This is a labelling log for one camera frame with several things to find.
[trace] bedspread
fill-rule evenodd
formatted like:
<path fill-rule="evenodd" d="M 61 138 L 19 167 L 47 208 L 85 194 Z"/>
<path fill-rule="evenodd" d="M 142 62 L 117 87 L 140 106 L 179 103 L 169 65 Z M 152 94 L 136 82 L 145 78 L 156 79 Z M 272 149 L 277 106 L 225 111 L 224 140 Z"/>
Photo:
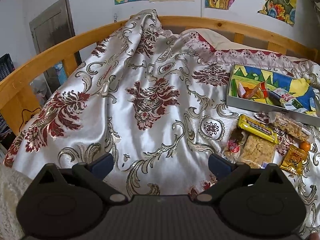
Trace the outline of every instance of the bedspread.
<path fill-rule="evenodd" d="M 236 45 L 210 30 L 172 34 L 155 10 L 145 10 L 102 41 L 54 92 L 4 164 L 34 178 L 45 163 L 70 168 L 111 153 L 115 165 L 104 181 L 128 197 L 194 197 L 217 181 L 209 155 L 222 154 L 240 114 L 254 116 L 226 106 L 234 64 L 307 76 L 319 88 L 320 67 L 312 61 Z M 310 128 L 316 143 L 303 175 L 284 172 L 307 207 L 302 236 L 320 224 L 320 130 Z M 293 143 L 288 135 L 280 141 L 276 163 Z"/>

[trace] box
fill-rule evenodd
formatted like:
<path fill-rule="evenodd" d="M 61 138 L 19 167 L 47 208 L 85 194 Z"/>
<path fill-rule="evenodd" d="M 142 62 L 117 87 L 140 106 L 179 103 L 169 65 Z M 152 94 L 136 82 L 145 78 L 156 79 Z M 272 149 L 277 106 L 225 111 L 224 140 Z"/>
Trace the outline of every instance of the box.
<path fill-rule="evenodd" d="M 236 87 L 238 86 L 239 81 L 241 81 L 242 85 L 248 86 L 249 88 L 253 88 L 259 82 L 266 81 L 266 86 L 270 90 L 274 90 L 277 87 L 282 87 L 289 91 L 291 89 L 292 81 L 297 80 L 296 78 L 277 72 L 244 65 L 235 65 L 230 76 L 226 98 L 227 106 L 266 114 L 268 114 L 270 111 L 277 111 L 282 114 L 286 114 L 298 122 L 306 123 L 316 127 L 320 126 L 320 103 L 317 97 L 314 95 L 313 88 L 311 86 L 304 92 L 304 94 L 302 94 L 303 91 L 298 91 L 297 94 L 302 94 L 301 98 L 307 98 L 309 95 L 313 95 L 317 117 L 293 110 L 286 110 L 280 106 L 271 105 L 272 102 L 268 99 L 243 99 L 234 92 L 234 89 L 232 90 L 232 87 L 234 87 L 235 84 Z"/>

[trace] bed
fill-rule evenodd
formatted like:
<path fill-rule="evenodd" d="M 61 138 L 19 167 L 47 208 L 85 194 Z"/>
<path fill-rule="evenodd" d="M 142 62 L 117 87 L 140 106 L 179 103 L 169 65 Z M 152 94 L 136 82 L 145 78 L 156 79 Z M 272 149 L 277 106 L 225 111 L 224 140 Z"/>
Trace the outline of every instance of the bed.
<path fill-rule="evenodd" d="M 184 31 L 173 34 L 163 26 Z M 219 32 L 232 36 L 233 42 Z M 95 42 L 91 56 L 77 66 L 74 53 Z M 259 42 L 265 48 L 255 48 Z M 45 163 L 70 168 L 111 153 L 115 166 L 104 181 L 129 198 L 193 198 L 216 183 L 207 167 L 208 156 L 223 152 L 239 115 L 259 118 L 226 106 L 232 66 L 307 77 L 320 89 L 318 53 L 247 25 L 142 11 L 128 21 L 64 41 L 0 82 L 0 113 L 17 135 L 3 164 L 32 179 Z M 60 60 L 68 81 L 41 109 L 29 83 Z M 307 207 L 302 236 L 320 224 L 320 130 L 310 128 L 316 143 L 303 164 L 303 175 L 286 173 Z M 292 142 L 290 136 L 281 137 L 276 154 L 283 156 Z"/>

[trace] wooden bed frame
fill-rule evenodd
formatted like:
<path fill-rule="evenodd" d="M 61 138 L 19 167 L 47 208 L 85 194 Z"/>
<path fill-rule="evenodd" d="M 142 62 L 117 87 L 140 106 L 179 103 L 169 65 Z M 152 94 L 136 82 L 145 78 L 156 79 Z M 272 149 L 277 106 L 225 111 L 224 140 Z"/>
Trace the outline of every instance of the wooden bed frame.
<path fill-rule="evenodd" d="M 284 55 L 290 50 L 320 63 L 319 50 L 307 48 L 298 42 L 256 27 L 200 17 L 161 16 L 159 20 L 163 26 L 184 27 L 185 30 L 207 28 L 231 32 L 235 34 L 234 42 L 240 44 L 243 43 L 244 36 L 249 36 L 267 41 L 267 50 Z M 0 82 L 0 113 L 15 135 L 41 110 L 29 83 L 59 61 L 62 61 L 67 76 L 70 76 L 77 68 L 74 53 L 102 41 L 125 23 L 126 21 L 121 21 L 105 25 L 61 42 L 20 66 Z"/>

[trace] white fur fabric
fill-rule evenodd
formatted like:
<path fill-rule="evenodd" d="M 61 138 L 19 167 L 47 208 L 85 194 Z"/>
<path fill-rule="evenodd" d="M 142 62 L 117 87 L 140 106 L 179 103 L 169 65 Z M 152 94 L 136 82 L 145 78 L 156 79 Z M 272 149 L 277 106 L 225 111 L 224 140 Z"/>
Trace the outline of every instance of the white fur fabric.
<path fill-rule="evenodd" d="M 0 239 L 19 240 L 23 231 L 16 217 L 16 207 L 31 179 L 0 165 Z"/>

